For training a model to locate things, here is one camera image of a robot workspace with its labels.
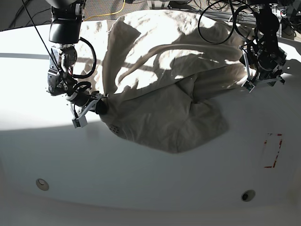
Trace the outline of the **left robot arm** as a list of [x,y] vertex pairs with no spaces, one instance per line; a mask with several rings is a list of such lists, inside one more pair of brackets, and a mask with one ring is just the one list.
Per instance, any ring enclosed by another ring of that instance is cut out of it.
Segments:
[[280,28],[278,17],[272,12],[271,6],[277,4],[275,0],[248,0],[238,8],[237,15],[245,8],[249,8],[255,17],[255,30],[253,39],[245,38],[245,46],[240,46],[243,55],[240,62],[245,66],[247,79],[242,85],[248,91],[255,86],[267,83],[274,86],[278,81],[282,84],[283,66],[287,54],[279,47],[277,32]]

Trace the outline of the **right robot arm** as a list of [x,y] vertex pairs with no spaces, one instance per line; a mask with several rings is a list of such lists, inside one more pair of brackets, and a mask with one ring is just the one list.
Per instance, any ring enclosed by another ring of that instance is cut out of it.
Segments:
[[[52,21],[49,31],[49,41],[54,43],[50,56],[48,71],[48,92],[52,96],[65,94],[73,106],[82,110],[104,115],[108,107],[98,91],[90,92],[92,85],[86,79],[93,75],[96,69],[96,53],[92,44],[80,37],[81,23],[84,19],[84,0],[50,0]],[[73,67],[77,61],[75,44],[83,42],[89,46],[93,56],[92,69],[77,75]]]

